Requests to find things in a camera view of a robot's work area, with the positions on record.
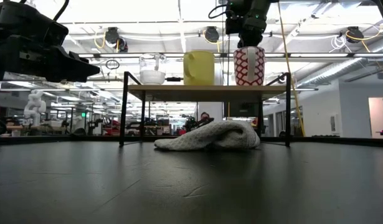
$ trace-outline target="red and white patterned vase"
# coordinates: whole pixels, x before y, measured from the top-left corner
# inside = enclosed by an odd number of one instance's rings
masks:
[[[263,85],[265,79],[265,49],[242,47],[234,52],[234,72],[237,85]]]

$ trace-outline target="glass jar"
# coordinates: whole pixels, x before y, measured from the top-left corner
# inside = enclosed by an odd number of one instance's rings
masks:
[[[159,53],[143,54],[139,58],[140,82],[144,85],[162,85],[165,82],[166,57]]]

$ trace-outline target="dark table surface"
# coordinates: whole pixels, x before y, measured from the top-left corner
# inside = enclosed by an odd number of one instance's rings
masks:
[[[0,223],[383,223],[383,148],[1,146]]]

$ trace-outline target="white towel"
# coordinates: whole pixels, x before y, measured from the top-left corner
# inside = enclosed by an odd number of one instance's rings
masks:
[[[159,139],[155,146],[160,149],[188,151],[203,149],[209,144],[225,149],[252,149],[260,140],[251,124],[245,121],[221,121],[210,123],[176,139]]]

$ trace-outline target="yellow container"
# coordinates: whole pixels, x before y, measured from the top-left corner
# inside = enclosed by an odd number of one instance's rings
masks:
[[[206,51],[184,54],[185,85],[215,85],[215,56]]]

